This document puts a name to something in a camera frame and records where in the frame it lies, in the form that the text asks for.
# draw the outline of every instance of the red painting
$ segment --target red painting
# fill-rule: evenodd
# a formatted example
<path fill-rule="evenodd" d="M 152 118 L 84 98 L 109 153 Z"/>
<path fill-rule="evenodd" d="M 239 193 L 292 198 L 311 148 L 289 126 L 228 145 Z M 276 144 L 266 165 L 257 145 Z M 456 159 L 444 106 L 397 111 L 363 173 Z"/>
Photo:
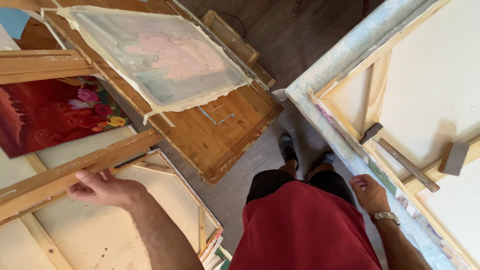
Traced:
<path fill-rule="evenodd" d="M 127 124 L 93 76 L 0 85 L 0 147 L 9 158 Z"/>

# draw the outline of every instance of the hairy arm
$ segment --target hairy arm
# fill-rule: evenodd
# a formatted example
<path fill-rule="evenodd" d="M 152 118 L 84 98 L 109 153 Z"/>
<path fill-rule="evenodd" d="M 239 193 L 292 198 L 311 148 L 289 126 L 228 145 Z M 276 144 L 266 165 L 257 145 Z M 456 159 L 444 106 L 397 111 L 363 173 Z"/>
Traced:
<path fill-rule="evenodd" d="M 360 206 L 370 216 L 379 212 L 390 212 L 385 189 L 368 174 L 350 180 Z M 384 245 L 389 270 L 431 269 L 420 252 L 412 246 L 392 219 L 376 221 L 378 233 Z"/>
<path fill-rule="evenodd" d="M 130 213 L 152 270 L 204 269 L 188 239 L 141 183 L 114 178 L 109 170 L 98 174 L 81 170 L 75 176 L 80 182 L 68 188 L 71 198 Z"/>

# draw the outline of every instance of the metal watch band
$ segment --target metal watch band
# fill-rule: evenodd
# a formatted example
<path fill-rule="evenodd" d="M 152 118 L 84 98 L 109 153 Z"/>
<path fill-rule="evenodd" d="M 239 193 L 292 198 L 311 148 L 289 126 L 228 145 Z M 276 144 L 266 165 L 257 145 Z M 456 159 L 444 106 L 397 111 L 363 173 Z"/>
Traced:
<path fill-rule="evenodd" d="M 400 226 L 400 221 L 398 220 L 396 215 L 392 212 L 379 212 L 379 213 L 371 215 L 370 219 L 372 220 L 373 223 L 375 223 L 375 221 L 378 221 L 378 220 L 381 220 L 381 219 L 393 219 L 395 221 L 395 223 L 398 226 Z"/>

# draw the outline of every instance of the canvas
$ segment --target canvas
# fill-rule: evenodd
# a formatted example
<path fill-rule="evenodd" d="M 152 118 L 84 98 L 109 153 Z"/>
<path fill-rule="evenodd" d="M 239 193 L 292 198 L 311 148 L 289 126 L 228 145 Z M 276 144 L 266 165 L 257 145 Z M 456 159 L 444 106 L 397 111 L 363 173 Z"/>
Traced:
<path fill-rule="evenodd" d="M 9 158 L 130 123 L 93 76 L 0 85 L 0 147 Z"/>
<path fill-rule="evenodd" d="M 204 105 L 252 82 L 220 46 L 181 16 L 91 6 L 58 13 L 155 111 Z"/>

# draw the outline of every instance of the red shirt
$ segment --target red shirt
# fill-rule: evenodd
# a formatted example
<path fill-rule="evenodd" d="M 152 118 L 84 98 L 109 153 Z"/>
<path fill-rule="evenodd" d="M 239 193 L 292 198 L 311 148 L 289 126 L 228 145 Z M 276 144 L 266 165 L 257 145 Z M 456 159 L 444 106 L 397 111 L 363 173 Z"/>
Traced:
<path fill-rule="evenodd" d="M 243 208 L 230 270 L 382 269 L 358 210 L 299 181 Z"/>

